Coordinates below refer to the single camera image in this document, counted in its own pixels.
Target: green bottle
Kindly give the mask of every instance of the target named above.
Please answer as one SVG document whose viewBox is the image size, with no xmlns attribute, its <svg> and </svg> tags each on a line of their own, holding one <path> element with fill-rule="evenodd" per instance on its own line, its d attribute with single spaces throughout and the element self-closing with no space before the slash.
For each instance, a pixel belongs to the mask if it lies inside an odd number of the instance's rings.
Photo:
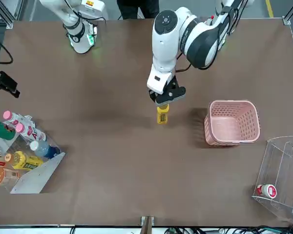
<svg viewBox="0 0 293 234">
<path fill-rule="evenodd" d="M 15 136 L 15 129 L 0 122 L 0 137 L 6 140 L 12 140 Z"/>
</svg>

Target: yellow floor line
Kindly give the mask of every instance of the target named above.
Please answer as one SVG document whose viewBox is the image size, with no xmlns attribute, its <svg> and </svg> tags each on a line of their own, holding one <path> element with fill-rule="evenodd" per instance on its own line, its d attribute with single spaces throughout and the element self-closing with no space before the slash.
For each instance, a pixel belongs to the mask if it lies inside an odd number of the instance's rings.
<svg viewBox="0 0 293 234">
<path fill-rule="evenodd" d="M 272 5 L 270 4 L 270 0 L 266 0 L 267 10 L 270 18 L 273 18 Z"/>
</svg>

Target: white robotic arm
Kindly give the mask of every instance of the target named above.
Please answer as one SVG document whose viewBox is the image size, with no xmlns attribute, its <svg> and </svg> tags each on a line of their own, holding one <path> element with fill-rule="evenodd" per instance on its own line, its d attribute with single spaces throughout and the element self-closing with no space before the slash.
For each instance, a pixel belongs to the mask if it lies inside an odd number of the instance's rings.
<svg viewBox="0 0 293 234">
<path fill-rule="evenodd" d="M 253 1 L 218 0 L 217 17 L 212 25 L 200 21 L 185 7 L 158 14 L 152 32 L 153 64 L 147 80 L 150 97 L 156 105 L 168 104 L 186 93 L 184 87 L 179 87 L 175 76 L 178 50 L 193 67 L 208 69 L 226 35 L 233 32 L 244 8 Z"/>
<path fill-rule="evenodd" d="M 108 19 L 105 4 L 99 0 L 40 0 L 40 2 L 63 21 L 70 43 L 79 54 L 86 53 L 94 45 L 97 34 L 97 28 L 84 20 L 82 14 L 87 17 L 92 16 L 92 20 Z M 76 14 L 74 8 L 79 9 L 80 12 L 77 13 L 80 15 Z"/>
</svg>

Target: orange bottle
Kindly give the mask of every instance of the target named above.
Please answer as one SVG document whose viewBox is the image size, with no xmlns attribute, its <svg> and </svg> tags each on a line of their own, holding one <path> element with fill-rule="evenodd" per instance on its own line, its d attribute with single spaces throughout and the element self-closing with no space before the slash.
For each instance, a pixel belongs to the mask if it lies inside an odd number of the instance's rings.
<svg viewBox="0 0 293 234">
<path fill-rule="evenodd" d="M 16 170 L 0 167 L 0 186 L 14 186 L 20 178 L 20 173 Z"/>
</svg>

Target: black pants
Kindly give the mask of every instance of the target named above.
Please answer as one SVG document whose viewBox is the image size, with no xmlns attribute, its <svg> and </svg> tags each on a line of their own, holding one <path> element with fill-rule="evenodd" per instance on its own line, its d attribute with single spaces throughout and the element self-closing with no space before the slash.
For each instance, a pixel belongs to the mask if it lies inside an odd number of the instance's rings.
<svg viewBox="0 0 293 234">
<path fill-rule="evenodd" d="M 145 0 L 138 6 L 126 6 L 122 4 L 121 0 L 117 0 L 119 10 L 121 11 L 123 19 L 137 19 L 138 7 L 140 7 L 143 16 L 148 18 L 155 18 L 160 12 L 159 0 Z"/>
</svg>

